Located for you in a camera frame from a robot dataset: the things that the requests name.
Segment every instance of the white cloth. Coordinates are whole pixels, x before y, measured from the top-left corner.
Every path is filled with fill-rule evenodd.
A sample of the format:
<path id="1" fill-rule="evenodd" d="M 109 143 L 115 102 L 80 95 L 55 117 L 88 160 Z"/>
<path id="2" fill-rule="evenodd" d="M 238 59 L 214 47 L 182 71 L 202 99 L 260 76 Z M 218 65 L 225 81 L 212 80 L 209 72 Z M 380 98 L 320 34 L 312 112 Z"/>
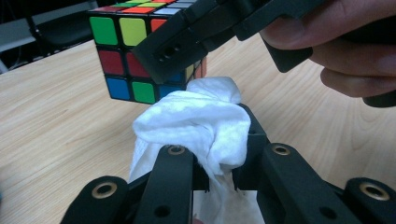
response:
<path id="1" fill-rule="evenodd" d="M 182 145 L 197 157 L 210 178 L 210 192 L 194 194 L 194 213 L 199 219 L 205 224 L 242 223 L 231 222 L 237 217 L 263 223 L 254 192 L 234 191 L 230 179 L 231 169 L 241 166 L 247 155 L 250 118 L 237 105 L 240 102 L 240 92 L 229 77 L 196 79 L 186 91 L 162 98 L 134 121 L 137 139 L 130 181 L 152 170 L 162 146 Z"/>

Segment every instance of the white napkin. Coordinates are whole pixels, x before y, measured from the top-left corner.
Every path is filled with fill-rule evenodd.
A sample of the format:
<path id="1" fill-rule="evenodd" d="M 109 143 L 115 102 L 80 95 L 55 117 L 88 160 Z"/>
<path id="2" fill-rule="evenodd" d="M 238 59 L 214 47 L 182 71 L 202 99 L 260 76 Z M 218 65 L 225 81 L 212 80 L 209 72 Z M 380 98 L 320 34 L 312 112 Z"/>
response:
<path id="1" fill-rule="evenodd" d="M 162 98 L 134 121 L 130 181 L 152 170 L 162 146 L 182 145 L 210 179 L 210 192 L 194 192 L 199 219 L 205 224 L 263 223 L 255 192 L 235 191 L 231 181 L 231 169 L 241 166 L 247 155 L 250 118 L 240 102 L 229 77 L 195 79 L 186 91 Z"/>

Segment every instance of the fingernail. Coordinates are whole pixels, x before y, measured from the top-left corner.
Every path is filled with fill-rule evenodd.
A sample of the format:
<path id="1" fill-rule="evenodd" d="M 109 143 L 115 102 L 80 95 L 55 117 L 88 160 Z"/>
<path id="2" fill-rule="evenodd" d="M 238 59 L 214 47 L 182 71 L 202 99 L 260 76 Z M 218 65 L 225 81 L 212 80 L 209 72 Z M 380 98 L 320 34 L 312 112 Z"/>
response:
<path id="1" fill-rule="evenodd" d="M 376 63 L 378 71 L 396 75 L 396 54 L 391 54 L 379 59 Z"/>
<path id="2" fill-rule="evenodd" d="M 304 35 L 304 25 L 300 20 L 279 18 L 260 34 L 271 46 L 287 49 Z"/>

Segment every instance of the cube face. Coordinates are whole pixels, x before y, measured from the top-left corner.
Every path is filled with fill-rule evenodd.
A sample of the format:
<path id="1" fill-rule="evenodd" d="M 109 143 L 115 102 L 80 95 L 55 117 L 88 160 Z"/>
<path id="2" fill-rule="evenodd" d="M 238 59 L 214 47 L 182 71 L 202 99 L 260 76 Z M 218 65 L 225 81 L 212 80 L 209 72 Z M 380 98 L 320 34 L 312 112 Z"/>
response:
<path id="1" fill-rule="evenodd" d="M 88 12 L 97 53 L 112 99 L 154 104 L 203 77 L 201 60 L 157 85 L 132 51 L 167 19 L 195 0 L 131 0 Z"/>

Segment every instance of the black chair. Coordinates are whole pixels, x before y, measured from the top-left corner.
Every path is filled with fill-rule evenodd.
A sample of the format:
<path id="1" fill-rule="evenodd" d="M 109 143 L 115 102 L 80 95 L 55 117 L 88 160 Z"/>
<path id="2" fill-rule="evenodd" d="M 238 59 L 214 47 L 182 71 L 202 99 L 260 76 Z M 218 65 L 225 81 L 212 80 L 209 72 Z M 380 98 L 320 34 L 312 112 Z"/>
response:
<path id="1" fill-rule="evenodd" d="M 86 15 L 86 11 L 94 7 L 92 0 L 18 0 L 18 2 L 43 56 L 72 48 L 92 39 L 92 31 Z M 43 20 L 46 14 L 50 17 L 49 21 Z"/>

